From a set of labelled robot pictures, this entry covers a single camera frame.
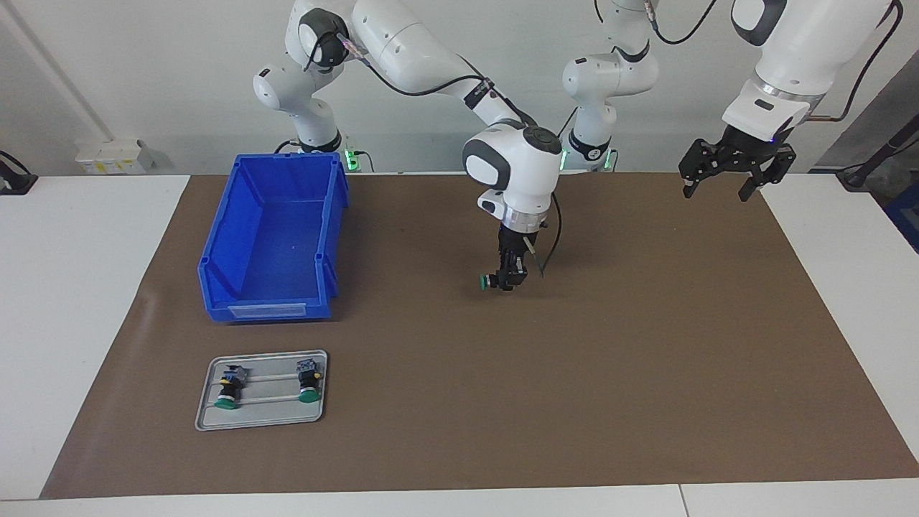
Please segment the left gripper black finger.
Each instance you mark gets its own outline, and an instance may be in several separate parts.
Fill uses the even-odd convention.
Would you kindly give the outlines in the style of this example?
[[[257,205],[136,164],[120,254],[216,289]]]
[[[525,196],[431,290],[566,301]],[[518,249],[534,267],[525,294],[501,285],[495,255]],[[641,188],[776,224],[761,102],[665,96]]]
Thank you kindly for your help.
[[[722,173],[721,151],[721,145],[710,144],[704,139],[696,139],[690,145],[678,164],[679,174],[684,183],[683,196],[686,199],[693,197],[703,180]]]
[[[781,145],[771,157],[745,157],[745,172],[750,176],[740,189],[740,200],[748,202],[756,190],[769,184],[778,184],[796,159],[791,145]]]

